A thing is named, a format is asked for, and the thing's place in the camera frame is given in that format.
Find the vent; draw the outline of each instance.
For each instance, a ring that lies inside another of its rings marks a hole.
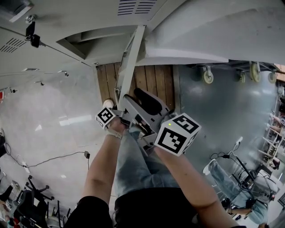
[[[38,68],[26,68],[23,71],[38,71]]]
[[[118,16],[129,14],[148,14],[157,0],[119,0]]]
[[[26,43],[26,41],[21,41],[21,40],[18,40],[16,38],[12,38],[5,45],[3,45],[0,48],[0,51],[1,52],[13,53],[19,47],[23,46],[25,43]]]

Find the power strip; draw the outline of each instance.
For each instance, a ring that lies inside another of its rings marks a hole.
[[[26,167],[24,167],[24,169],[26,170],[26,172],[27,172],[27,173],[31,173],[30,170],[27,168],[26,162],[23,161],[22,164],[23,164],[23,166],[26,166]]]

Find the white cube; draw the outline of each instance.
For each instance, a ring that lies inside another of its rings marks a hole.
[[[180,156],[194,141],[201,126],[183,113],[161,125],[155,146]]]
[[[98,124],[104,129],[106,125],[116,117],[116,115],[109,108],[103,108],[96,116],[95,119]]]

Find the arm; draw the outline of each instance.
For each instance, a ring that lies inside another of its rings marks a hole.
[[[229,209],[228,213],[239,214],[239,215],[248,215],[252,210],[250,208],[237,208]]]
[[[214,189],[208,185],[184,155],[177,157],[161,148],[156,154],[167,166],[185,197],[197,210],[207,228],[231,228],[238,224],[223,209]]]
[[[111,121],[110,129],[123,134],[125,125],[119,118],[115,118]],[[83,197],[95,196],[109,204],[120,143],[121,140],[113,135],[105,137],[101,149],[88,170]]]

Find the person's right arm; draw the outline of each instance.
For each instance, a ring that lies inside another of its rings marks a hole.
[[[207,184],[185,155],[177,157],[159,147],[155,148],[155,152],[171,172],[187,200],[197,210],[205,227],[238,226],[223,209],[215,190]]]

